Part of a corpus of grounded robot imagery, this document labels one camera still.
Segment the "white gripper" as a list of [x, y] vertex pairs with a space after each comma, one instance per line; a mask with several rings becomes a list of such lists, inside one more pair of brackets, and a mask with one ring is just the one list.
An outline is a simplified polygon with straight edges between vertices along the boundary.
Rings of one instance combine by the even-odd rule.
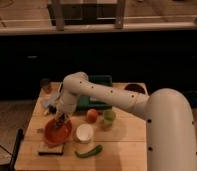
[[72, 114], [76, 110], [77, 101], [77, 95], [69, 91], [63, 91], [56, 105], [57, 116], [60, 117], [63, 114]]

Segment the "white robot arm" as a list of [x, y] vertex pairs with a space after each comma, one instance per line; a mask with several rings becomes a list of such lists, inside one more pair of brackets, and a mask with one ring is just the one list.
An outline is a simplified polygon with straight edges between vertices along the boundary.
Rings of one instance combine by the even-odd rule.
[[146, 123], [147, 171], [197, 171], [197, 138], [191, 106], [171, 88], [150, 95], [95, 84], [84, 72], [63, 79], [57, 114], [75, 111], [85, 95], [133, 114]]

